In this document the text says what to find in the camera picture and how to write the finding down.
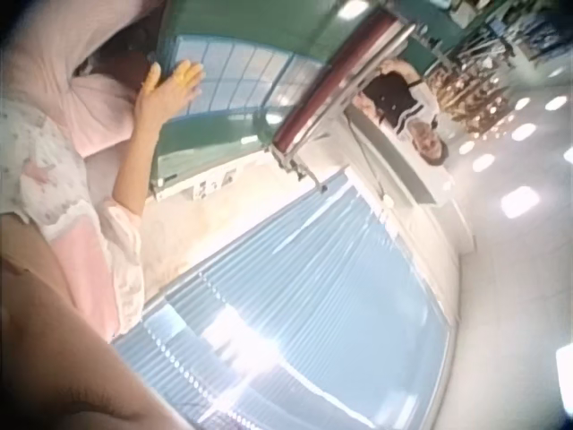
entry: tiled wall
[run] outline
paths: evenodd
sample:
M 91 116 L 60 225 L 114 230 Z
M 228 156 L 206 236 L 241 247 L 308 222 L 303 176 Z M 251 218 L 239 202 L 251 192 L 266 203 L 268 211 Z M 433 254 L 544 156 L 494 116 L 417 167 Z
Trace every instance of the tiled wall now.
M 564 417 L 555 351 L 572 341 L 571 104 L 544 105 L 567 87 L 530 91 L 499 140 L 479 142 L 459 156 L 452 149 L 458 199 L 475 228 L 477 251 L 462 260 L 461 321 L 449 387 L 438 430 L 556 428 Z M 511 130 L 536 124 L 528 139 Z M 481 173 L 472 162 L 491 153 Z M 500 198 L 531 186 L 541 201 L 508 219 Z
M 323 66 L 272 47 L 203 36 L 177 38 L 174 64 L 185 59 L 202 62 L 206 77 L 201 96 L 179 113 L 179 119 L 208 112 L 253 111 L 263 104 L 294 106 Z

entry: pink garment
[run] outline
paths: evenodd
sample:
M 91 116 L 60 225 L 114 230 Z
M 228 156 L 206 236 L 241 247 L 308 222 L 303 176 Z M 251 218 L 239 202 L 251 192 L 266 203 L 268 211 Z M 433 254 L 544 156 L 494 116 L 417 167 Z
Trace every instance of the pink garment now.
M 133 94 L 106 76 L 74 78 L 73 71 L 158 3 L 38 2 L 2 64 L 0 214 L 38 225 L 75 306 L 106 340 L 141 318 L 139 220 L 111 199 L 94 207 L 82 158 L 130 138 Z

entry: hand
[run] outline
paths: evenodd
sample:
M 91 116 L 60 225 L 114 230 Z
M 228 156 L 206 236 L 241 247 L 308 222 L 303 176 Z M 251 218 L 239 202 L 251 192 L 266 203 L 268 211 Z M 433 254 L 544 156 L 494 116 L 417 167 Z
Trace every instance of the hand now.
M 394 72 L 396 70 L 396 58 L 390 58 L 388 60 L 384 60 L 382 64 L 380 64 L 380 71 L 382 74 L 388 74 Z
M 204 77 L 202 64 L 185 60 L 158 85 L 161 67 L 153 64 L 135 102 L 136 131 L 158 134 L 164 123 L 199 96 L 197 86 Z

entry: red trim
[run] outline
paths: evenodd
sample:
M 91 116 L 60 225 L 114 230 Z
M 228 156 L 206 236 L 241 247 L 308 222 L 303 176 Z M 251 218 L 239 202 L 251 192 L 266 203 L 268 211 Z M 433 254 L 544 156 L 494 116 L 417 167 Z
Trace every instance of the red trim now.
M 306 96 L 302 106 L 294 109 L 277 130 L 273 143 L 280 152 L 287 153 L 295 136 L 308 120 L 394 22 L 396 22 L 394 16 L 377 9 L 348 38 L 330 61 L 329 70 L 322 76 L 314 92 Z

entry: blue window blind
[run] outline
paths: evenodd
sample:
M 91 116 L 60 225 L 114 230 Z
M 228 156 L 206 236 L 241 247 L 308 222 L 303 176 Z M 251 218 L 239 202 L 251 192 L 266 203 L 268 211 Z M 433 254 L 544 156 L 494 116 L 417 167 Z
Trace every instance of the blue window blind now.
M 205 428 L 417 429 L 448 326 L 346 176 L 171 286 L 121 356 Z

